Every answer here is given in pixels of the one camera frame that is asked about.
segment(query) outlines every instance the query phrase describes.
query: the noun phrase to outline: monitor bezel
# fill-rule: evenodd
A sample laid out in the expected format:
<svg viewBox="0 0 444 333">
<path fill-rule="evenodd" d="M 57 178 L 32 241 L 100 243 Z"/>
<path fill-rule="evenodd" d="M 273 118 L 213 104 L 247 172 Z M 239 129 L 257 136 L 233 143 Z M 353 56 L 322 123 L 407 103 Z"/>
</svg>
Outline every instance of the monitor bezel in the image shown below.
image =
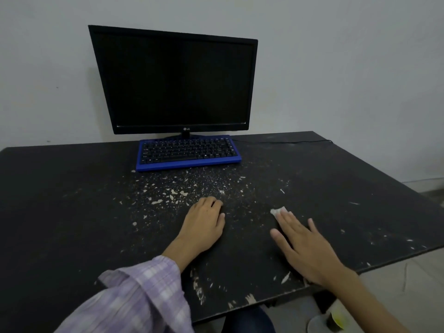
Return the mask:
<svg viewBox="0 0 444 333">
<path fill-rule="evenodd" d="M 225 36 L 203 35 L 203 34 L 189 34 L 178 33 L 170 31 L 155 31 L 146 29 L 131 29 L 121 27 L 108 27 L 108 26 L 96 26 L 89 25 L 89 32 L 91 36 L 92 46 L 94 54 L 96 56 L 97 67 L 99 68 L 100 79 L 102 81 L 103 92 L 108 106 L 108 112 L 111 118 L 112 129 L 114 134 L 147 134 L 147 133 L 175 133 L 175 132 L 215 132 L 215 131 L 239 131 L 248 130 L 250 126 L 250 112 L 251 112 L 251 99 L 253 96 L 253 83 L 254 72 L 256 68 L 256 54 L 258 51 L 258 40 L 252 38 L 235 38 Z M 111 99 L 109 96 L 107 81 L 102 77 L 103 63 L 101 57 L 98 55 L 95 46 L 96 34 L 119 34 L 119 35 L 136 35 L 136 36 L 162 36 L 168 38 L 180 38 L 180 39 L 193 39 L 208 42 L 227 42 L 227 43 L 240 43 L 247 44 L 253 47 L 253 58 L 251 61 L 251 82 L 248 94 L 247 104 L 247 121 L 245 123 L 233 123 L 233 124 L 196 124 L 196 125 L 143 125 L 143 126 L 119 126 L 115 120 L 114 108 L 112 107 Z"/>
</svg>

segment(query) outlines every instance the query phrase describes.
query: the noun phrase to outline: keyboard frame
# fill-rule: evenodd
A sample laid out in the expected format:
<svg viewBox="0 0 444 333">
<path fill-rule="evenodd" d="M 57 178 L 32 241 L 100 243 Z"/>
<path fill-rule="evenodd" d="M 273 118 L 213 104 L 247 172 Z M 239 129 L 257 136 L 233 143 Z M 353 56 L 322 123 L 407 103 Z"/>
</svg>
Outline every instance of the keyboard frame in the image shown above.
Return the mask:
<svg viewBox="0 0 444 333">
<path fill-rule="evenodd" d="M 196 159 L 196 160 L 182 160 L 182 161 L 171 161 L 171 162 L 158 162 L 151 163 L 149 165 L 141 165 L 140 159 L 142 157 L 142 146 L 147 142 L 156 142 L 156 141 L 177 141 L 181 140 L 177 137 L 171 138 L 163 138 L 163 139 L 144 139 L 139 142 L 139 153 L 137 154 L 137 163 L 136 163 L 136 171 L 138 172 L 147 172 L 152 170 L 169 170 L 174 168 L 190 168 L 190 167 L 200 167 L 200 166 L 211 166 L 211 165 L 220 165 L 224 163 L 239 163 L 242 160 L 242 157 L 239 155 L 239 151 L 236 148 L 233 140 L 230 135 L 192 135 L 190 139 L 216 139 L 216 138 L 228 138 L 233 145 L 234 150 L 237 153 L 237 156 L 234 157 L 215 157 L 210 159 Z"/>
</svg>

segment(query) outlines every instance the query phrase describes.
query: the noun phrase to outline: blue jeans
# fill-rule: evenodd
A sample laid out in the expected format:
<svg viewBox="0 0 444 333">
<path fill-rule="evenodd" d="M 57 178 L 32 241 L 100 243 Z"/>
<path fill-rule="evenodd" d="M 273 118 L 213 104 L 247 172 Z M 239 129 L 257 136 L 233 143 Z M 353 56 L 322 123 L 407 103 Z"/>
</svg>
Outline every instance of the blue jeans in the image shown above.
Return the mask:
<svg viewBox="0 0 444 333">
<path fill-rule="evenodd" d="M 222 333 L 276 333 L 276 331 L 267 314 L 256 306 L 228 314 Z"/>
</svg>

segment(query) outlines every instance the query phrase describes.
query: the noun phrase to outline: hand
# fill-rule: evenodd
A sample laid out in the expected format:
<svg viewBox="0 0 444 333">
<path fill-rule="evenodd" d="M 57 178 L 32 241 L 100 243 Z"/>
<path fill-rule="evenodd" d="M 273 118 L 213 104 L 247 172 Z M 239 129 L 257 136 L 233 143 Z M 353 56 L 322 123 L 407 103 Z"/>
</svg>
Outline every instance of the hand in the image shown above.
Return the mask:
<svg viewBox="0 0 444 333">
<path fill-rule="evenodd" d="M 162 254 L 175 261 L 180 272 L 222 235 L 225 226 L 225 214 L 219 214 L 222 205 L 222 201 L 209 196 L 191 206 L 179 235 Z"/>
<path fill-rule="evenodd" d="M 276 214 L 276 219 L 293 248 L 277 229 L 271 229 L 270 234 L 288 263 L 309 281 L 330 289 L 347 268 L 342 265 L 330 243 L 316 229 L 313 219 L 308 219 L 310 230 L 292 212 L 281 211 Z"/>
</svg>

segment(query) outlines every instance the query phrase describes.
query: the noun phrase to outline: computer monitor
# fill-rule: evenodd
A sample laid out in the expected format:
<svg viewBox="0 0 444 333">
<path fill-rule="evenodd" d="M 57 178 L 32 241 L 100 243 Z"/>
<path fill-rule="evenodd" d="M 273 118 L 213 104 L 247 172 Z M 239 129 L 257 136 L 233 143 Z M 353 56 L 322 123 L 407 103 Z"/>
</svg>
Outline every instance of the computer monitor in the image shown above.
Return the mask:
<svg viewBox="0 0 444 333">
<path fill-rule="evenodd" d="M 114 134 L 248 129 L 258 40 L 89 31 Z"/>
</svg>

